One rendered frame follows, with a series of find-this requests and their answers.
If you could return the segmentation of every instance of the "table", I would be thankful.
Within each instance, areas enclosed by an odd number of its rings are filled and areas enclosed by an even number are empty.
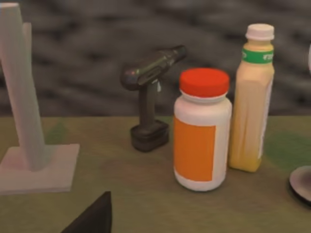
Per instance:
[[[171,123],[171,117],[162,120]],[[43,118],[47,144],[81,143],[72,191],[0,196],[1,233],[58,233],[104,191],[112,192],[113,233],[309,232],[311,211],[288,194],[289,173],[311,165],[311,117],[268,120],[259,171],[229,170],[217,190],[195,193],[173,176],[172,144],[134,150],[136,117]],[[0,118],[0,156],[16,146],[12,118]]]

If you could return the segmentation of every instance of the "dark gray wall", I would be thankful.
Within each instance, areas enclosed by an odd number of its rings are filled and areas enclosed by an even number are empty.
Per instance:
[[[188,58],[165,77],[157,113],[173,112],[178,77],[189,67],[235,71],[248,24],[276,28],[272,115],[311,114],[310,0],[23,0],[33,25],[33,72],[43,116],[136,115],[136,92],[123,90],[123,63],[184,44]],[[0,115],[10,115],[3,77]]]

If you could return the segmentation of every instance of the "red cap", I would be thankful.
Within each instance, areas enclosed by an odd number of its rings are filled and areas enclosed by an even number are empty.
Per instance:
[[[229,90],[229,76],[219,69],[188,69],[181,73],[179,88],[191,96],[202,98],[221,96]]]

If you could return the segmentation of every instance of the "white stand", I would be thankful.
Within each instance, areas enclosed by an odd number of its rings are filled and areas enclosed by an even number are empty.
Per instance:
[[[31,24],[0,3],[0,60],[18,134],[0,164],[0,195],[70,191],[80,145],[45,145],[31,69]]]

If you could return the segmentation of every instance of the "juice bottle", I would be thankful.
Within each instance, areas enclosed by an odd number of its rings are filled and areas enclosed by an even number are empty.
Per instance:
[[[217,69],[182,72],[174,105],[174,172],[194,191],[217,188],[225,179],[232,104],[229,76]]]
[[[249,25],[246,38],[236,75],[229,166],[255,172],[261,163],[274,76],[274,27]]]

